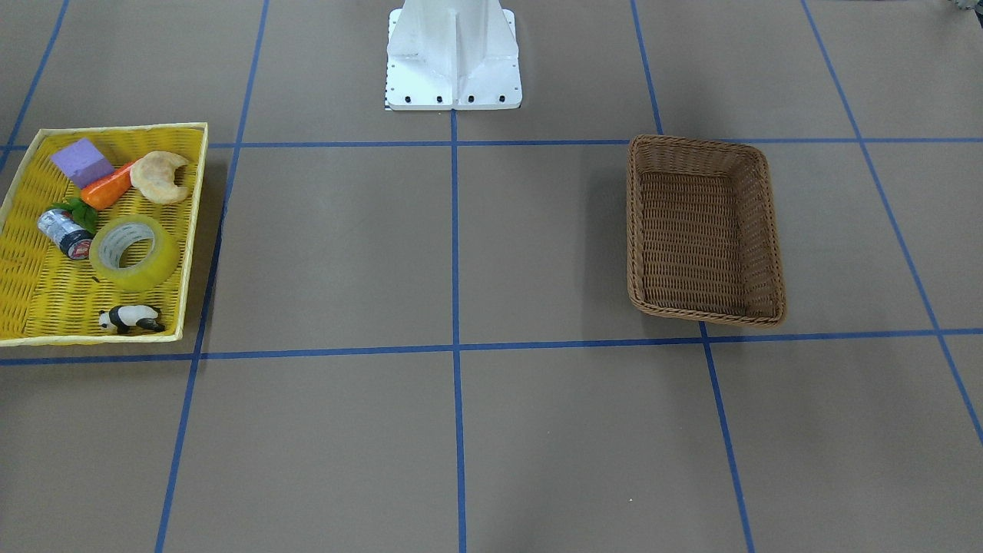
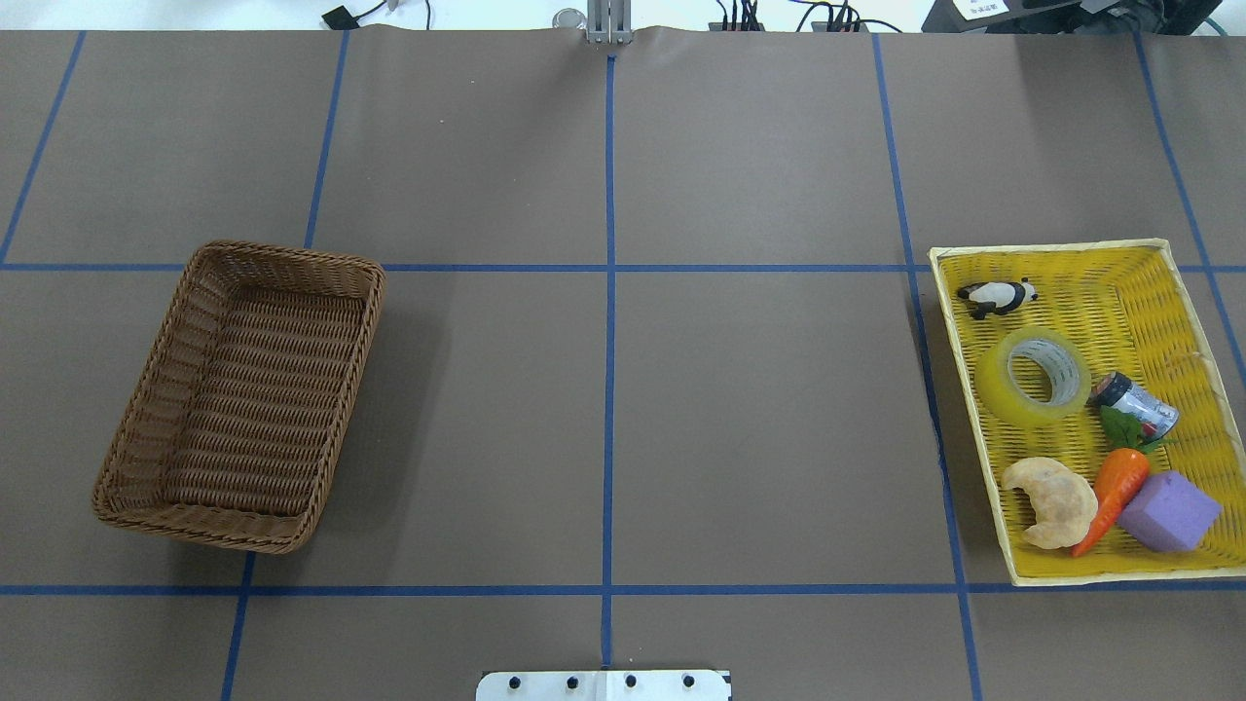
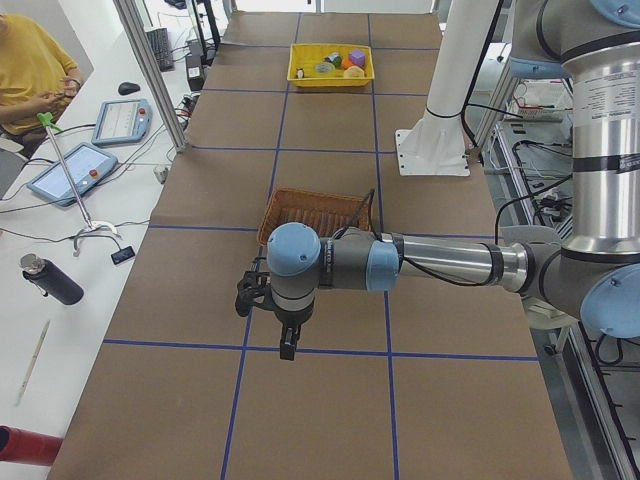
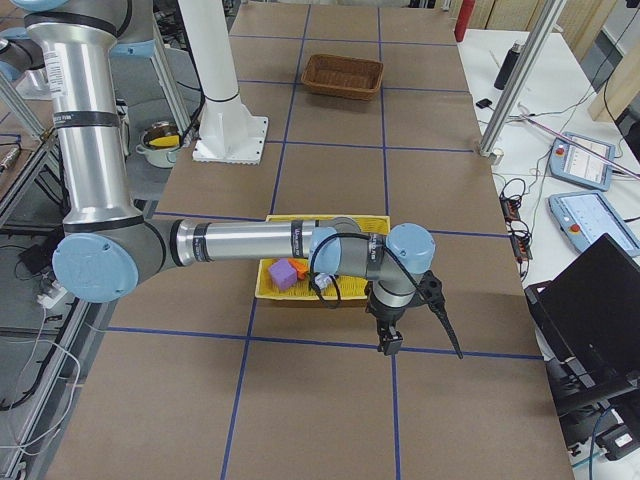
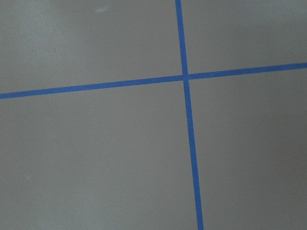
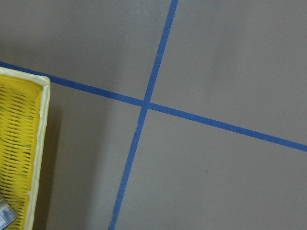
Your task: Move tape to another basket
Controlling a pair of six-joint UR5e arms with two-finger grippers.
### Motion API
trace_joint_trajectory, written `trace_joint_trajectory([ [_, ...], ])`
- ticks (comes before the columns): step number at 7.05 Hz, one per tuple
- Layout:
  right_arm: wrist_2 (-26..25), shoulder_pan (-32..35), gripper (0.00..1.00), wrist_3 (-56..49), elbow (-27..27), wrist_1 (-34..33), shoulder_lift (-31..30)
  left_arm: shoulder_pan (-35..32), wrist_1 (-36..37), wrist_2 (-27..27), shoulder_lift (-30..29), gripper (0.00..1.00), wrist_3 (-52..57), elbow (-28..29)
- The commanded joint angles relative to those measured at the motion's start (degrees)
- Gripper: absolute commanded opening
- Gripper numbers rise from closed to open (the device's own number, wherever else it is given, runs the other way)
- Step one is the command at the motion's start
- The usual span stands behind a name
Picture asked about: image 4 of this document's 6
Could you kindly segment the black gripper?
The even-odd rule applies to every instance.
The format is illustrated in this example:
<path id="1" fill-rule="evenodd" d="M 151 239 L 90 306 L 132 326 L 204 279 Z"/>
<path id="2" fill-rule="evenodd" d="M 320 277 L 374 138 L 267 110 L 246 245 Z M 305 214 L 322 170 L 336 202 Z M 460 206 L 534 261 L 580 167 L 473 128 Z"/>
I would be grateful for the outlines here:
<path id="1" fill-rule="evenodd" d="M 403 336 L 397 329 L 397 321 L 404 314 L 404 307 L 388 306 L 378 299 L 374 293 L 374 283 L 368 282 L 365 287 L 367 296 L 365 312 L 376 320 L 376 332 L 379 338 L 378 351 L 383 354 L 396 355 L 403 343 Z"/>

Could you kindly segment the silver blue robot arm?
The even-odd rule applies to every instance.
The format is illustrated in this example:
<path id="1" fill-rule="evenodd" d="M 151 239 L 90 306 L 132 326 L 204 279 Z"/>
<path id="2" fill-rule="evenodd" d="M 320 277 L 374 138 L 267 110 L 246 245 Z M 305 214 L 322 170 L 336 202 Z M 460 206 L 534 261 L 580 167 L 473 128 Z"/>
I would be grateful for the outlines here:
<path id="1" fill-rule="evenodd" d="M 348 218 L 258 223 L 150 221 L 129 192 L 109 56 L 122 39 L 153 30 L 146 1 L 24 1 L 25 27 L 43 52 L 70 211 L 52 264 L 76 297 L 105 303 L 174 267 L 227 259 L 305 258 L 312 274 L 366 280 L 379 350 L 397 353 L 397 323 L 425 305 L 446 319 L 431 269 L 435 243 L 405 223 L 364 233 Z"/>

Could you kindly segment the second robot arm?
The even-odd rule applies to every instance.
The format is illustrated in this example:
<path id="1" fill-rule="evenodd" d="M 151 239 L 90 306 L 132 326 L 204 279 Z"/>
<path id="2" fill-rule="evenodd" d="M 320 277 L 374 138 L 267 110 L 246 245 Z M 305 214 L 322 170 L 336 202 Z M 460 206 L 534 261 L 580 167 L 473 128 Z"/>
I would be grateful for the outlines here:
<path id="1" fill-rule="evenodd" d="M 24 27 L 1 31 L 1 73 L 8 81 L 14 82 L 25 72 L 44 67 L 42 49 Z"/>

